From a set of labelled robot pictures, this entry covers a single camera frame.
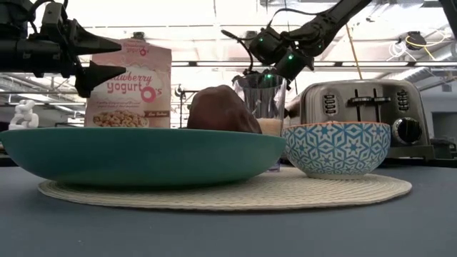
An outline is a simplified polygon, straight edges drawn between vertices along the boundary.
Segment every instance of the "blue patterned bowl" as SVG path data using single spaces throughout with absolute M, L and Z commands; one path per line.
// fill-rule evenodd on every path
M 283 130 L 289 161 L 310 178 L 357 179 L 387 156 L 391 127 L 369 122 L 304 124 Z

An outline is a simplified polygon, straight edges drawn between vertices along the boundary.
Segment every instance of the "woven placemat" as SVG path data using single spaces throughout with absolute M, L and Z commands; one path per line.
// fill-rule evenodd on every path
M 241 183 L 179 191 L 117 191 L 53 181 L 41 183 L 39 190 L 50 197 L 97 206 L 247 211 L 378 203 L 406 194 L 411 187 L 407 181 L 387 176 L 332 181 L 307 178 L 296 168 L 281 168 L 279 173 L 264 173 Z

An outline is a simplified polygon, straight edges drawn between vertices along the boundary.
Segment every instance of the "white figurine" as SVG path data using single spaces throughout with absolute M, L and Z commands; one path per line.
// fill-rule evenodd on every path
M 37 128 L 39 117 L 38 114 L 34 114 L 34 106 L 33 100 L 20 100 L 19 105 L 14 109 L 15 114 L 9 124 L 9 130 Z M 17 124 L 20 120 L 23 120 L 21 125 Z

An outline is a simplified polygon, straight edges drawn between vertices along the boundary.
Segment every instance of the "gray tabletop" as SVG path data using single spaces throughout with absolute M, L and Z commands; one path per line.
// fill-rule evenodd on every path
M 274 213 L 104 208 L 42 196 L 42 179 L 0 168 L 0 256 L 456 256 L 457 170 L 376 173 L 413 184 L 372 206 Z

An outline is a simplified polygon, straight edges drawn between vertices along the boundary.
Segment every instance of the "strawberry yogurt o's box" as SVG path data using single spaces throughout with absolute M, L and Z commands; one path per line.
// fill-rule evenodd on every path
M 122 50 L 94 54 L 99 65 L 126 73 L 98 85 L 87 99 L 86 127 L 169 128 L 171 50 L 137 39 L 118 41 Z

